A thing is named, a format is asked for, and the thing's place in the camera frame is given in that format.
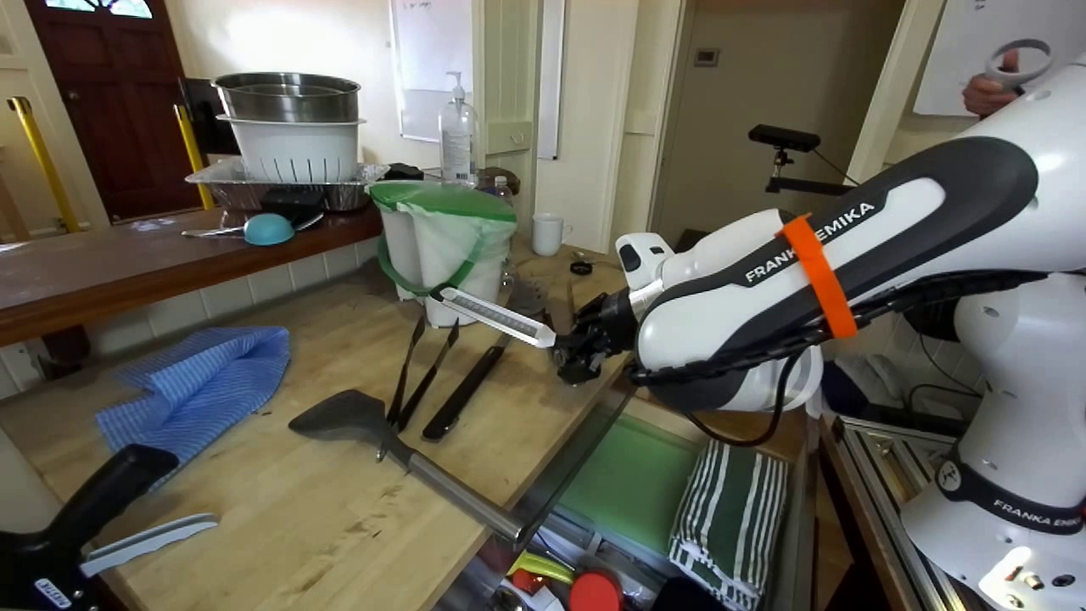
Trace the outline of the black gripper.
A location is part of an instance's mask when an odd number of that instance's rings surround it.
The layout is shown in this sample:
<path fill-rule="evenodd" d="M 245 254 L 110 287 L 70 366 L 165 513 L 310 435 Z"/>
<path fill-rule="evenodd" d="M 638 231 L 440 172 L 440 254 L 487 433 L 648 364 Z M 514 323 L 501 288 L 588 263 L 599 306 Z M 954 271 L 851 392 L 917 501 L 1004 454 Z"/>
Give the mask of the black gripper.
<path fill-rule="evenodd" d="M 635 344 L 638 318 L 629 292 L 591 298 L 573 314 L 573 329 L 556 336 L 555 359 L 565 384 L 585 384 L 600 373 L 600 364 Z"/>

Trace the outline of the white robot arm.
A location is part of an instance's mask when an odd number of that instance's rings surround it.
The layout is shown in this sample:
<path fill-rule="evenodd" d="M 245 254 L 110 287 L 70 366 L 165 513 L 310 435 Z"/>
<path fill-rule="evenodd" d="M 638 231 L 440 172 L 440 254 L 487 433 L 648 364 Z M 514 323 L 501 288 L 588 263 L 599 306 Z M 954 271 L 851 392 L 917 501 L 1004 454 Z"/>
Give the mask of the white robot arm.
<path fill-rule="evenodd" d="M 677 412 L 758 412 L 827 339 L 952 304 L 983 399 L 904 530 L 993 607 L 1086 611 L 1082 119 L 1073 63 L 809 214 L 758 212 L 689 252 L 629 235 L 629 287 L 576 314 L 556 373 L 581 384 L 630 355 L 635 379 Z"/>

